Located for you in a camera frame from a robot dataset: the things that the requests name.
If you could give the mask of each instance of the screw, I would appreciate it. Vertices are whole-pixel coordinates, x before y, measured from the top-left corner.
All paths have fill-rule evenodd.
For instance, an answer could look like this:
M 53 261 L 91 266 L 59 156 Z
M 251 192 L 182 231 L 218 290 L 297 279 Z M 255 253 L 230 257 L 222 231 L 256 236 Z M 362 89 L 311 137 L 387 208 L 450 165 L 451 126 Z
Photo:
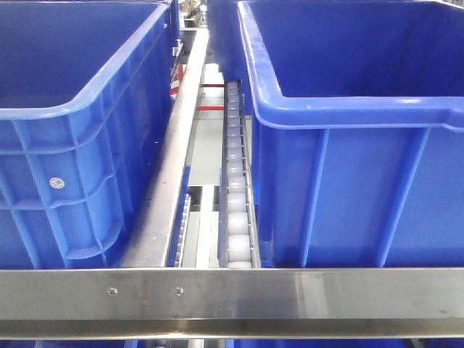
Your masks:
M 174 294 L 176 294 L 177 296 L 182 296 L 183 295 L 183 288 L 181 288 L 180 286 L 177 286 L 174 289 Z
M 107 294 L 110 295 L 110 296 L 117 295 L 117 289 L 114 286 L 110 286 L 107 289 Z

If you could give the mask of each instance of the metal guide rail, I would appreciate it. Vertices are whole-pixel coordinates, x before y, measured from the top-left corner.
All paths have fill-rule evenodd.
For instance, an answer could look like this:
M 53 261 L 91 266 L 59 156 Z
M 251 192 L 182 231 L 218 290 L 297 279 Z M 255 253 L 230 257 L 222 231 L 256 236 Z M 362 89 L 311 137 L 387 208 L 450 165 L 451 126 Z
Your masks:
M 464 268 L 164 267 L 207 38 L 198 30 L 124 268 L 0 270 L 0 339 L 464 336 Z

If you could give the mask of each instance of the red bar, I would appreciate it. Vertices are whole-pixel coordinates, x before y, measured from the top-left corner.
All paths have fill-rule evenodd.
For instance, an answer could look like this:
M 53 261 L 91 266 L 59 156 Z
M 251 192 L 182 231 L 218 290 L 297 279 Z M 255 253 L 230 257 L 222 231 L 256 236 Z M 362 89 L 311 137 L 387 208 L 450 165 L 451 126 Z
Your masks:
M 179 81 L 183 80 L 183 65 L 182 64 L 179 64 L 178 80 Z
M 199 105 L 196 109 L 201 111 L 224 110 L 224 105 Z
M 202 87 L 224 87 L 224 83 L 203 83 Z

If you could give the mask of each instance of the white roller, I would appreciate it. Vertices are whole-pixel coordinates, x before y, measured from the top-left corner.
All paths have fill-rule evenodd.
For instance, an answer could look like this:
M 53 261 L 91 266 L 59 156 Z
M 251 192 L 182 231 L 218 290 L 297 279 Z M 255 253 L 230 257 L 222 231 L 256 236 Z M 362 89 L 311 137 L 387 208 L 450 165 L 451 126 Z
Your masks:
M 229 127 L 227 128 L 227 136 L 240 136 L 240 127 Z
M 240 117 L 240 110 L 228 110 L 227 111 L 228 118 L 236 118 Z
M 227 265 L 229 268 L 251 268 L 251 262 L 230 262 Z
M 252 260 L 249 250 L 249 236 L 247 234 L 236 234 L 228 237 L 229 262 Z
M 230 88 L 227 90 L 227 95 L 228 96 L 238 96 L 239 95 L 239 90 L 237 88 Z
M 227 137 L 227 147 L 241 147 L 241 137 L 240 136 Z
M 244 176 L 244 163 L 241 160 L 230 161 L 227 166 L 227 179 Z
M 241 147 L 231 147 L 230 149 L 227 149 L 227 160 L 241 160 L 243 156 L 244 155 L 241 150 Z
M 227 122 L 228 127 L 240 127 L 240 119 L 238 117 L 230 118 Z
M 227 109 L 238 110 L 240 109 L 240 103 L 238 101 L 230 101 L 227 103 Z
M 234 234 L 247 234 L 248 231 L 248 214 L 245 212 L 229 212 L 227 215 L 228 232 Z
M 243 175 L 231 175 L 228 178 L 228 190 L 229 194 L 235 194 L 237 192 L 245 192 L 247 188 L 245 177 Z
M 227 195 L 227 208 L 229 212 L 246 212 L 247 196 L 243 192 Z
M 227 95 L 227 100 L 228 100 L 228 102 L 233 102 L 233 103 L 237 102 L 238 103 L 239 102 L 239 95 L 229 93 Z
M 239 84 L 237 83 L 237 81 L 229 81 L 229 82 L 227 82 L 227 88 L 228 89 L 232 89 L 232 88 L 237 89 L 238 87 L 239 87 Z

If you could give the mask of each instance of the blue plastic crate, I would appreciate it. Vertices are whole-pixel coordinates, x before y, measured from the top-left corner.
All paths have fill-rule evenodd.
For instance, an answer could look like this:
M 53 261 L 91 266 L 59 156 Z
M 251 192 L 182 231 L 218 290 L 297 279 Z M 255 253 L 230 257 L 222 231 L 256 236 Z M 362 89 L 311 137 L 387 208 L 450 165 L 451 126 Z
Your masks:
M 464 348 L 464 339 L 424 339 L 426 348 Z
M 464 9 L 288 0 L 239 14 L 267 261 L 463 266 Z
M 180 10 L 178 0 L 167 0 L 166 4 L 169 5 L 170 21 L 169 21 L 169 35 L 172 47 L 177 47 L 178 39 L 181 37 L 181 24 L 180 24 Z
M 144 348 L 145 341 L 0 341 L 0 348 Z
M 229 341 L 228 348 L 406 348 L 406 346 L 402 339 L 237 339 Z
M 166 10 L 0 2 L 0 268 L 117 265 L 170 114 Z
M 246 71 L 240 41 L 238 0 L 209 0 L 207 23 L 210 46 L 225 80 L 239 80 Z

